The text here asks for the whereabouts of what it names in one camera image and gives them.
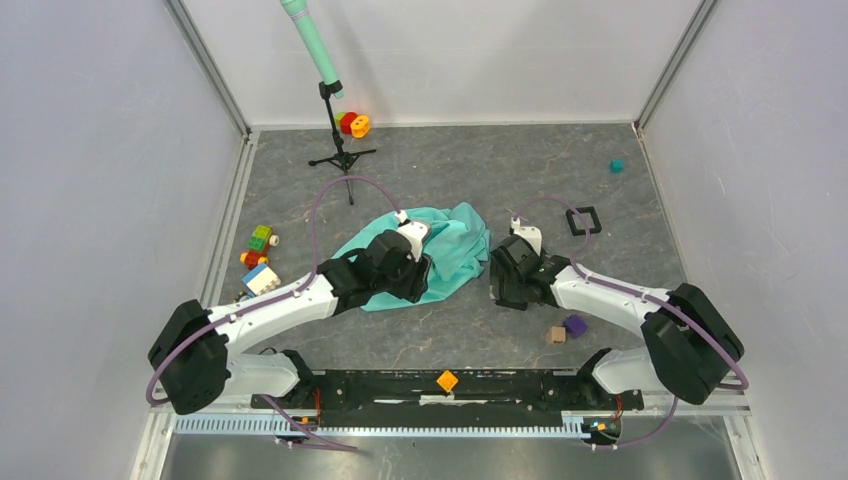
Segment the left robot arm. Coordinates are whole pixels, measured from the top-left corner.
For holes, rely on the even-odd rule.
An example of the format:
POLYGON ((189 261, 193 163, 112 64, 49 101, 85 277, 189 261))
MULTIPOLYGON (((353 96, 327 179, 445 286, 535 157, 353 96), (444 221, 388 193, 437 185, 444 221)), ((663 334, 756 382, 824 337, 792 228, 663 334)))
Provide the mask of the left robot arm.
POLYGON ((408 221, 270 293, 212 308, 196 300, 178 305, 148 352, 154 369, 148 402, 168 404, 179 415, 238 395, 267 394, 290 407, 306 405, 314 381, 293 357, 251 354, 249 348, 307 322, 363 307, 379 294, 418 302, 432 264, 423 251, 429 234, 426 223, 408 221))

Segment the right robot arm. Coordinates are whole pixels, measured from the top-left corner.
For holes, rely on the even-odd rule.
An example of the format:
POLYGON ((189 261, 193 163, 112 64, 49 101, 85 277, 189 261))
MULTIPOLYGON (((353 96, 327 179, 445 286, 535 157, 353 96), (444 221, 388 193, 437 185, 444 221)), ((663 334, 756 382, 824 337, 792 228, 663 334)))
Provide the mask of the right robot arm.
POLYGON ((580 400, 602 408, 630 390, 664 390, 692 405, 716 389, 744 390, 745 348, 698 287, 668 290, 600 275, 512 234, 490 253, 490 295, 499 306, 532 303, 588 314, 636 335, 642 346, 599 351, 583 366, 580 400))

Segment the mint green garment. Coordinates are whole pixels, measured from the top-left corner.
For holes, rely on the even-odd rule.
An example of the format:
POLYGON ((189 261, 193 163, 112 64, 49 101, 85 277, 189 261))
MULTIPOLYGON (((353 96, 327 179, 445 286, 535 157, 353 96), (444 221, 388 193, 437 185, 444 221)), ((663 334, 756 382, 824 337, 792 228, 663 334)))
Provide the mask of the mint green garment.
MULTIPOLYGON (((489 258, 491 233, 483 218, 468 203, 461 202, 450 209, 417 207, 406 210, 410 219, 428 223, 431 233, 423 253, 432 258, 428 273, 428 290, 417 303, 396 298, 389 293, 372 297, 361 307, 366 312, 378 312, 441 302, 456 293, 469 281, 478 278, 489 258)), ((348 251, 364 248, 385 230, 397 230, 394 212, 376 218, 346 242, 332 258, 348 251)))

